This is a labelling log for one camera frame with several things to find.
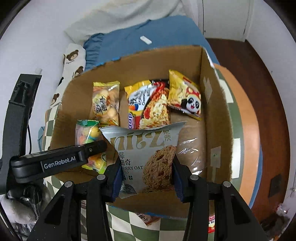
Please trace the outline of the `long red snack packet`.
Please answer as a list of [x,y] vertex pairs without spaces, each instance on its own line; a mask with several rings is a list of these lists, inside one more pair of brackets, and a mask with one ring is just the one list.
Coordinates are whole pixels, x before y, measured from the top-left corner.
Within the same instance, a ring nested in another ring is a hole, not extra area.
[[208,233],[215,232],[215,215],[209,216]]

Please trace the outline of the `brown snack packet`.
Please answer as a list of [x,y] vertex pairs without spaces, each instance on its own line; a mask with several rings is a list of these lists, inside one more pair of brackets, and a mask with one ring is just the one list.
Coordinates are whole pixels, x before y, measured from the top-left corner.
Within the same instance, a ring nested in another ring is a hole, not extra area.
[[136,215],[144,222],[146,226],[152,225],[153,223],[160,220],[159,217],[151,216],[148,214],[136,213]]

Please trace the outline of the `silver oat cookie packet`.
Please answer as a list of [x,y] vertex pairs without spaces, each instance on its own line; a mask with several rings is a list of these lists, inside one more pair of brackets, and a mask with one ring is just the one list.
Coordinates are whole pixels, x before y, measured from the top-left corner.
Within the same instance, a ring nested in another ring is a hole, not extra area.
[[119,126],[101,128],[121,160],[120,198],[171,188],[172,163],[184,125],[181,121],[145,130]]

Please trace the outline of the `yellow biscuit balls packet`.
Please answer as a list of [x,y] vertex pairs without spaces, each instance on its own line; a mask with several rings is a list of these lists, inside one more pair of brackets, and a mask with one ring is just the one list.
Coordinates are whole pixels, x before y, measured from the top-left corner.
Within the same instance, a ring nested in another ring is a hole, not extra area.
[[105,126],[119,126],[120,82],[94,82],[89,117]]

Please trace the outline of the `yellow panda snack packet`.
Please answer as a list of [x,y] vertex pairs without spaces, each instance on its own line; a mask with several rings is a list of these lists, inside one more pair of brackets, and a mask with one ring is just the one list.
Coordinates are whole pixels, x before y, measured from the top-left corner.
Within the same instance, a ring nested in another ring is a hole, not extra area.
[[197,85],[182,73],[169,70],[168,106],[201,120],[201,94]]

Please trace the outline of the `Sedaap instant noodle packet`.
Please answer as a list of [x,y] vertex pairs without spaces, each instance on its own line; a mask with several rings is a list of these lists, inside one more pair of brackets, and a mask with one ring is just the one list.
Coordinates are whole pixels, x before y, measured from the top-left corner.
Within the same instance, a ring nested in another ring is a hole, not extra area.
[[168,108],[169,80],[143,80],[125,87],[128,128],[148,129],[171,123]]

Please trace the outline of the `green checkered mat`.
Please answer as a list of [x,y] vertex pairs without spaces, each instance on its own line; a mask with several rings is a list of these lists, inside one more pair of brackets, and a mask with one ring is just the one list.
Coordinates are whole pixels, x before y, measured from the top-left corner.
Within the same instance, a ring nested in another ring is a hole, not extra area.
[[[184,121],[177,147],[180,163],[192,173],[214,181],[232,180],[234,154],[234,130],[217,70],[220,65],[181,67],[166,65],[149,67],[144,71],[107,71],[95,68],[75,77],[65,89],[55,116],[50,148],[74,144],[76,121],[89,119],[94,82],[120,82],[119,122],[128,126],[128,102],[125,87],[148,79],[167,79],[169,70],[176,70],[195,82],[202,97],[202,117],[196,120],[180,111],[171,112],[171,122]],[[181,240],[185,231],[189,206],[182,204],[172,191],[145,193],[118,199],[107,206],[110,231],[114,240]],[[146,226],[136,213],[159,217],[160,220]]]

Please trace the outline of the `teddy bear print pillow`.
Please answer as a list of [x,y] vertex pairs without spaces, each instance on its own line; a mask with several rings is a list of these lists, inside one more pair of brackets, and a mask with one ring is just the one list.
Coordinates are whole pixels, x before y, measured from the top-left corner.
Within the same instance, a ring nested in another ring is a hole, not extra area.
[[64,53],[64,67],[50,107],[57,105],[61,100],[65,89],[73,78],[81,75],[85,70],[86,51],[78,44],[70,43]]

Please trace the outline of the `cardboard milk box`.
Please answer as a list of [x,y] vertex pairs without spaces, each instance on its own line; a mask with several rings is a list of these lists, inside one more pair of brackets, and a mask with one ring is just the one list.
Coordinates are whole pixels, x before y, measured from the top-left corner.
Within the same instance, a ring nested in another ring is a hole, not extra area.
[[93,119],[95,82],[118,81],[117,94],[99,100],[99,112],[119,117],[102,128],[107,164],[121,160],[123,182],[113,205],[131,212],[186,217],[171,182],[172,161],[192,169],[203,151],[207,181],[231,179],[233,129],[225,94],[207,51],[177,46],[142,51],[75,77],[62,96],[51,149],[75,144],[76,124]]

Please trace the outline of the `grey-white pillow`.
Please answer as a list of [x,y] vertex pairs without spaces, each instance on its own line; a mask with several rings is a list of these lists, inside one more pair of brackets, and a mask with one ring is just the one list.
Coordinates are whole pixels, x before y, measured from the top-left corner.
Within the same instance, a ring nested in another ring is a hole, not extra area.
[[110,33],[167,16],[184,16],[182,1],[109,1],[92,9],[65,29],[76,44],[83,44],[92,35]]

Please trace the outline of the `white remote control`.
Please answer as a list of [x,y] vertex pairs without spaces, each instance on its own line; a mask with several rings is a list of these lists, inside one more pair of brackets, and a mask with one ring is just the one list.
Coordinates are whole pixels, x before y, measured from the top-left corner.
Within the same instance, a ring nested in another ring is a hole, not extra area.
[[140,40],[143,41],[147,45],[151,45],[152,41],[145,36],[140,36]]

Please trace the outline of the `white door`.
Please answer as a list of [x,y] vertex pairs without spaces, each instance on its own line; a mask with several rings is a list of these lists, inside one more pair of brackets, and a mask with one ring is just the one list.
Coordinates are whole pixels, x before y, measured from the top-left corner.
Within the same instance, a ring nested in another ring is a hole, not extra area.
[[198,26],[205,38],[244,42],[254,1],[197,1]]

